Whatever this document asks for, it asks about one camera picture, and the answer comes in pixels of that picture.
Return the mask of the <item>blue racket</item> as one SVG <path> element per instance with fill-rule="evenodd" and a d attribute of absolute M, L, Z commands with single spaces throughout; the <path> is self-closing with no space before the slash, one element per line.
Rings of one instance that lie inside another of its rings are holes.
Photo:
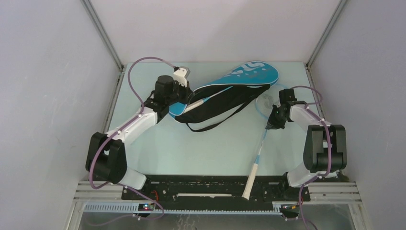
<path fill-rule="evenodd" d="M 213 97 L 215 97 L 215 96 L 229 90 L 230 88 L 232 88 L 232 87 L 231 86 L 227 87 L 227 88 L 225 88 L 225 89 L 223 89 L 223 90 L 221 90 L 221 91 L 219 91 L 219 92 L 217 92 L 217 93 L 215 93 L 215 94 L 213 94 L 211 96 L 208 96 L 208 97 L 205 97 L 205 98 L 202 98 L 202 99 L 199 99 L 199 100 L 195 101 L 194 103 L 188 105 L 185 108 L 185 110 L 183 111 L 183 113 L 187 113 L 187 112 L 189 112 L 189 111 L 191 111 L 193 109 L 196 109 L 197 107 L 199 107 L 199 106 L 203 105 L 205 102 L 207 102 L 209 99 L 211 99 L 211 98 L 213 98 Z"/>
<path fill-rule="evenodd" d="M 254 103 L 255 109 L 265 119 L 265 123 L 268 121 L 268 119 L 271 115 L 272 106 L 277 105 L 279 103 L 279 96 L 278 96 L 279 91 L 286 89 L 286 88 L 287 87 L 285 85 L 276 83 L 255 100 L 255 103 Z M 267 132 L 268 132 L 267 129 L 264 129 L 262 138 L 257 147 L 257 155 L 252 164 L 251 171 L 248 175 L 248 179 L 247 179 L 247 182 L 246 182 L 243 194 L 242 194 L 242 198 L 244 198 L 245 200 L 250 200 L 251 191 L 252 191 L 254 181 L 255 181 L 255 178 L 257 175 L 257 170 L 259 167 L 260 154 L 261 154 L 261 151 L 263 148 L 263 143 L 266 138 Z"/>

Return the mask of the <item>blue racket bag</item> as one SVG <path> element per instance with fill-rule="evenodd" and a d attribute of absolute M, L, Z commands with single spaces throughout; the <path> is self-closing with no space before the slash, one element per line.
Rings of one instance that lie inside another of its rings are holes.
<path fill-rule="evenodd" d="M 170 106 L 169 115 L 180 123 L 201 123 L 244 103 L 250 103 L 276 84 L 278 79 L 279 73 L 274 66 L 262 61 L 246 62 L 221 78 L 193 90 L 189 104 L 176 103 Z M 232 88 L 203 105 L 183 113 L 188 105 L 230 86 Z"/>

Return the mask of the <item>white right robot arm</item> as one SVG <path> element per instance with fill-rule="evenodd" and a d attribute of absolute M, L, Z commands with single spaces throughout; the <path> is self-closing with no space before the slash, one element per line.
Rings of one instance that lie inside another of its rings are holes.
<path fill-rule="evenodd" d="M 297 187 L 343 170 L 348 163 L 345 127 L 319 117 L 309 103 L 296 98 L 293 88 L 279 91 L 279 104 L 273 105 L 266 129 L 284 129 L 288 122 L 297 123 L 306 133 L 306 139 L 303 162 L 284 174 L 284 184 L 278 188 L 284 200 L 293 199 Z"/>

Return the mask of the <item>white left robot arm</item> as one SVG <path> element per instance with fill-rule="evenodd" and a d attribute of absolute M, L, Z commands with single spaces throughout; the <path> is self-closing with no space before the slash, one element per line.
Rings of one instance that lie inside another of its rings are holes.
<path fill-rule="evenodd" d="M 91 136 L 85 163 L 89 179 L 97 176 L 109 183 L 132 187 L 135 196 L 147 199 L 151 186 L 146 183 L 144 174 L 128 166 L 126 150 L 142 133 L 160 122 L 171 105 L 187 102 L 190 94 L 186 77 L 159 76 L 153 97 L 147 99 L 134 116 L 114 130 Z"/>

